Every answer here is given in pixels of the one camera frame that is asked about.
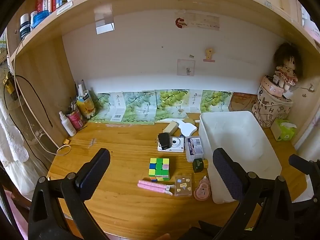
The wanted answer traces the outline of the white lotion bottle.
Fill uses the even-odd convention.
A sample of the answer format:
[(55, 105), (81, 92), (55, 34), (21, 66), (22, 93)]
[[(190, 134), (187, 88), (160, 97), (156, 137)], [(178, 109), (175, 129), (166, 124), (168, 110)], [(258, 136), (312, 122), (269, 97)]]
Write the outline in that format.
[(62, 111), (59, 111), (59, 116), (61, 120), (61, 124), (69, 134), (69, 136), (73, 137), (76, 135), (76, 129), (72, 125), (71, 121), (67, 118), (67, 116), (64, 115)]

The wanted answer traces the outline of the white cloud-shaped board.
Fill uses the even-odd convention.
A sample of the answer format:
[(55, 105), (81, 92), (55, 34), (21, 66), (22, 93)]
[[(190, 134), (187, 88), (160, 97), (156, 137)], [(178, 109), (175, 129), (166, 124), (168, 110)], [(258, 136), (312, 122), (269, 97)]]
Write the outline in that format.
[(195, 125), (193, 125), (192, 123), (184, 122), (182, 119), (168, 118), (168, 119), (159, 120), (157, 122), (170, 123), (172, 121), (178, 124), (178, 128), (180, 129), (181, 134), (184, 135), (185, 137), (192, 136), (197, 131), (197, 127)]

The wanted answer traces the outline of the white plastic storage bin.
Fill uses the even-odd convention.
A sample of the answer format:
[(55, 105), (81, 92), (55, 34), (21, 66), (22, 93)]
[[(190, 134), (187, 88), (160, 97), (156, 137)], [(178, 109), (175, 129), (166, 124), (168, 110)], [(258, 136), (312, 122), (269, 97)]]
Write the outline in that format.
[(282, 166), (254, 115), (249, 111), (213, 112), (200, 115), (199, 136), (213, 202), (230, 203), (234, 199), (213, 164), (213, 152), (223, 148), (233, 161), (260, 178), (275, 179)]

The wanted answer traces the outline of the yellow figure wall sticker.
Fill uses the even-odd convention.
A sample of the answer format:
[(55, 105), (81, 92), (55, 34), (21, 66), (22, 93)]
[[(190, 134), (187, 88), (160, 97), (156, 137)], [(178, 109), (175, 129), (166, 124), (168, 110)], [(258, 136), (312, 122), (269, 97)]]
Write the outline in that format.
[(213, 55), (214, 55), (214, 50), (213, 50), (213, 48), (207, 48), (207, 49), (205, 50), (205, 58), (203, 59), (203, 62), (214, 63), (215, 60), (213, 59)]

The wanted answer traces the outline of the pink round box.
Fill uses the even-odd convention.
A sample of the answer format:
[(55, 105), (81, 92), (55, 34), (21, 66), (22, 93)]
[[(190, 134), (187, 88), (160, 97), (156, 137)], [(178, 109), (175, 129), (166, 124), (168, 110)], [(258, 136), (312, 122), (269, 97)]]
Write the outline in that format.
[(272, 96), (281, 98), (284, 94), (284, 89), (273, 83), (273, 79), (270, 76), (265, 75), (263, 77), (261, 86)]

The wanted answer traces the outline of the pink round tape dispenser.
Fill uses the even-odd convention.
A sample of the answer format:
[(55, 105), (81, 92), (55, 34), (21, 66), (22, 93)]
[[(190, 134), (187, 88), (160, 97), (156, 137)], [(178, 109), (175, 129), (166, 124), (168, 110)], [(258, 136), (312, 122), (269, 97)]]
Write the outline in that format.
[(210, 182), (209, 179), (204, 176), (200, 182), (198, 187), (194, 191), (194, 197), (198, 201), (205, 201), (210, 197)]

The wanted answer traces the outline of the red pen holder can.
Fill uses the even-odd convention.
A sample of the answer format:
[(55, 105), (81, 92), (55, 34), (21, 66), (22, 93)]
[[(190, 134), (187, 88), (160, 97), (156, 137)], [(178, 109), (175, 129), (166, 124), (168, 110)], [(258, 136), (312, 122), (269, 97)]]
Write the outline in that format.
[(77, 131), (84, 127), (85, 121), (78, 108), (76, 108), (73, 112), (66, 114), (66, 116)]

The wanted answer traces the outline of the letter print canvas bag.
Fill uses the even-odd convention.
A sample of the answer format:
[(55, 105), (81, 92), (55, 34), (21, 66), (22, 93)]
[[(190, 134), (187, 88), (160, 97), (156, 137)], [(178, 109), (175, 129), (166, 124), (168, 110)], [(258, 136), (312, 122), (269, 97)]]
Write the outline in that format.
[(260, 86), (252, 113), (262, 128), (270, 128), (275, 119), (286, 119), (292, 106), (291, 100), (273, 96)]

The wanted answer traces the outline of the clear floss pick box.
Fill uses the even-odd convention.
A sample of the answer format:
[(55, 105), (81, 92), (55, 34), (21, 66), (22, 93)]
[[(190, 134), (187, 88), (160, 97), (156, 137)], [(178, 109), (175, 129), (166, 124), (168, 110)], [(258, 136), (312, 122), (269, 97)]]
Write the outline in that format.
[(192, 163), (195, 159), (204, 158), (201, 138), (199, 136), (185, 137), (184, 147), (187, 162)]

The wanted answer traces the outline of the brown printed cardboard piece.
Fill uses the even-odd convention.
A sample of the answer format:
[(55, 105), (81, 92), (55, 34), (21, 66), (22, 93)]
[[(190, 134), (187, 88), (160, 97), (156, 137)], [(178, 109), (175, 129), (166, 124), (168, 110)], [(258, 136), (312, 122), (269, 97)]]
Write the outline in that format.
[(230, 112), (234, 111), (251, 111), (254, 103), (256, 102), (257, 95), (236, 93), (234, 92), (228, 109)]

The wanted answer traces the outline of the clear sticker card case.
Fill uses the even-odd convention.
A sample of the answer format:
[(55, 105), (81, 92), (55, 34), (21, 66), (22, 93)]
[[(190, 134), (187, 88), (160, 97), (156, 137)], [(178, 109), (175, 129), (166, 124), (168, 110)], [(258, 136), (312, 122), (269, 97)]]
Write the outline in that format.
[(192, 176), (191, 174), (182, 174), (175, 177), (176, 197), (189, 197), (192, 195)]

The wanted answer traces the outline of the beige rectangular eraser block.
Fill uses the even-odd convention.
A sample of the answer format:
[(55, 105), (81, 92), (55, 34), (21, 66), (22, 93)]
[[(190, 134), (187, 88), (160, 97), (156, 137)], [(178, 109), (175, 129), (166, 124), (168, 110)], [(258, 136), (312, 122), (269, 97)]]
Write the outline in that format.
[(163, 129), (163, 133), (169, 133), (170, 135), (173, 135), (177, 129), (179, 124), (175, 121), (171, 121), (165, 129)]

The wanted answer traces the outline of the black plug charger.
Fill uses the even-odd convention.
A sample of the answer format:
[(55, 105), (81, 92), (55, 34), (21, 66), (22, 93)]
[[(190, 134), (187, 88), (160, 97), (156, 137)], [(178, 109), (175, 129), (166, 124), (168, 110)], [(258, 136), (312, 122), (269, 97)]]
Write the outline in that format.
[(167, 150), (171, 148), (171, 136), (169, 133), (159, 133), (158, 135), (158, 142), (160, 145), (161, 150)]

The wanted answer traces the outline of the green bottle with gold cap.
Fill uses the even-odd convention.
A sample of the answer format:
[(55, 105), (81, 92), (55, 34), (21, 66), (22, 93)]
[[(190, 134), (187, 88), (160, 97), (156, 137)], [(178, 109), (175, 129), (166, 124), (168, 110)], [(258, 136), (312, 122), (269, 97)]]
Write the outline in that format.
[(202, 158), (196, 158), (193, 160), (193, 171), (194, 173), (202, 172), (208, 168), (208, 160)]

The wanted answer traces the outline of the pink sketch wall note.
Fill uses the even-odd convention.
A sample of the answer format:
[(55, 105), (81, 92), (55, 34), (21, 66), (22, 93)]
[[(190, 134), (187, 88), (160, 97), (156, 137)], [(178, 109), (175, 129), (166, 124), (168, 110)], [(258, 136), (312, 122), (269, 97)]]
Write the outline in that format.
[(178, 76), (194, 76), (195, 60), (177, 60), (177, 75)]

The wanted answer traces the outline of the orange juice carton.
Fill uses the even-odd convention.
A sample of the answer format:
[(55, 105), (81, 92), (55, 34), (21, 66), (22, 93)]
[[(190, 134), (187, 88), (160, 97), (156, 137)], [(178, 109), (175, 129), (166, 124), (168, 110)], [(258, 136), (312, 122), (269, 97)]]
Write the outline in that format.
[(83, 84), (78, 84), (77, 106), (87, 120), (95, 116), (95, 105), (89, 91), (84, 89)]

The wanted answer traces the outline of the multicolour puzzle cube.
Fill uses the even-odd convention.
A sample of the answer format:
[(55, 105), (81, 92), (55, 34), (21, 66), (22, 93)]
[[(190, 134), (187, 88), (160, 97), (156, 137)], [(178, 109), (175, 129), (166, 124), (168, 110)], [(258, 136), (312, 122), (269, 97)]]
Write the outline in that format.
[(169, 181), (169, 158), (150, 158), (148, 175), (151, 181)]

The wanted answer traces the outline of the dark blue jar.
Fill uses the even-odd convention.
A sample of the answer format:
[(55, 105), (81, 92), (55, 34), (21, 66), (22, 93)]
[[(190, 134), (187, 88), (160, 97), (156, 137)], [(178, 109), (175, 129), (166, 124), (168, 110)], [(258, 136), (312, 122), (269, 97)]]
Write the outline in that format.
[(29, 33), (30, 30), (30, 20), (29, 14), (23, 14), (20, 18), (20, 38), (23, 40)]

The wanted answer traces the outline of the brown haired doll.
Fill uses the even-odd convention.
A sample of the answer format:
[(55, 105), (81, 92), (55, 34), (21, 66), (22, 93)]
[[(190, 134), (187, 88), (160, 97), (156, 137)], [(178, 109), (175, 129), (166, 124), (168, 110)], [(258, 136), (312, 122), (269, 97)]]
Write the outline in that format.
[(276, 50), (273, 61), (276, 66), (273, 82), (286, 92), (303, 76), (300, 53), (295, 46), (283, 43)]

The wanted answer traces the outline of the green grape printed cardboard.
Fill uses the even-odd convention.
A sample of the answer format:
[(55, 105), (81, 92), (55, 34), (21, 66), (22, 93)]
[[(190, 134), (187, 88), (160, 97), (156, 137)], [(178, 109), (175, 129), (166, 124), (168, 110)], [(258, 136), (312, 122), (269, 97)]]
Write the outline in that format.
[(226, 112), (233, 93), (219, 90), (163, 89), (92, 94), (95, 123), (153, 124), (184, 119), (188, 113)]

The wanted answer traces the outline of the white children's digital camera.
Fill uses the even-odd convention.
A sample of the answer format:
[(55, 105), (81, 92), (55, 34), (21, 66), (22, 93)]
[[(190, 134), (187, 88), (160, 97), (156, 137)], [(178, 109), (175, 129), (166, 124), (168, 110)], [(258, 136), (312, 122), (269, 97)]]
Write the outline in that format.
[(184, 138), (183, 137), (170, 137), (171, 146), (163, 150), (160, 143), (157, 145), (157, 151), (159, 152), (174, 152), (174, 153), (183, 153), (184, 152)]

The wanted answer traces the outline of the green tissue pack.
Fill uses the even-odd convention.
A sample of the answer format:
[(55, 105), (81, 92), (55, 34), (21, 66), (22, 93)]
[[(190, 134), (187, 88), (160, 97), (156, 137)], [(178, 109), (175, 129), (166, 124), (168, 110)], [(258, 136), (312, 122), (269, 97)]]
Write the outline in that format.
[(290, 141), (297, 126), (285, 119), (275, 119), (270, 129), (276, 141)]

